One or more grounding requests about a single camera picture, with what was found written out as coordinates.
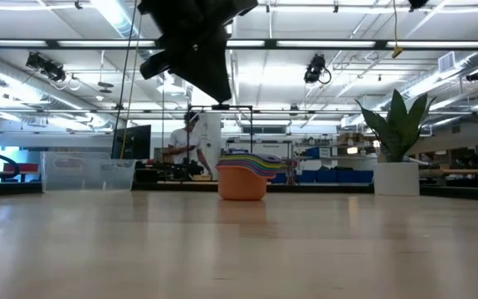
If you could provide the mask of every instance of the potted plant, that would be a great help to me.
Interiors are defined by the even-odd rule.
[[[364,109],[364,121],[372,129],[379,142],[386,163],[379,160],[373,169],[373,184],[376,195],[418,196],[420,182],[418,165],[405,163],[405,154],[420,137],[422,122],[427,117],[427,94],[418,97],[409,111],[399,91],[394,90],[387,118]]]

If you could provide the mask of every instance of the clear plastic box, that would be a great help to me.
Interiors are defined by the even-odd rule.
[[[135,160],[104,153],[41,153],[43,191],[132,189]]]

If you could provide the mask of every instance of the rainbow stacking cups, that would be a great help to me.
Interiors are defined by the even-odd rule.
[[[217,164],[219,195],[225,200],[262,200],[266,181],[280,171],[281,159],[271,154],[228,154]]]

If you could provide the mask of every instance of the desk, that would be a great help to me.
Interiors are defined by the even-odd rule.
[[[0,171],[0,174],[13,174],[13,171]],[[40,174],[37,171],[20,171],[18,174],[20,176],[20,183],[25,183],[25,176],[28,174]]]

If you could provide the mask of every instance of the orange cup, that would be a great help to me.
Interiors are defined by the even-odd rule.
[[[266,194],[266,180],[241,166],[217,166],[219,195],[225,200],[262,200]]]

